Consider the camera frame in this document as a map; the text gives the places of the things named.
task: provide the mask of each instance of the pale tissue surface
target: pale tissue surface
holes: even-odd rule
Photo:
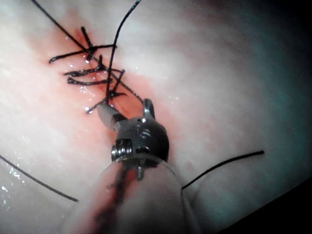
[[[102,93],[66,85],[61,74],[77,60],[47,65],[70,51],[50,38],[51,22],[31,1],[2,1],[0,154],[81,198],[110,163],[109,131],[96,114],[84,115]],[[68,27],[76,21],[65,14],[74,11],[94,44],[113,41],[133,3],[40,2]],[[169,163],[183,184],[222,160],[265,150],[187,189],[202,229],[216,232],[312,175],[311,48],[266,6],[192,2],[143,0],[122,29],[115,62],[126,69],[125,82],[155,103],[171,141]],[[104,58],[109,52],[101,51]],[[152,92],[127,74],[141,76]],[[59,227],[73,203],[10,169],[0,162],[0,233]]]

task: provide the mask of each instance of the transparent tube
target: transparent tube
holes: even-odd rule
[[[200,233],[181,184],[161,159],[113,162],[64,225],[64,234]]]

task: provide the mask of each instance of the dark background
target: dark background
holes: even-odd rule
[[[312,178],[219,233],[311,233],[311,199]]]
[[[302,0],[264,0],[274,12],[285,16],[295,27],[301,27],[311,36],[311,6]],[[312,178],[270,202],[229,228],[228,233],[278,232],[312,233]]]

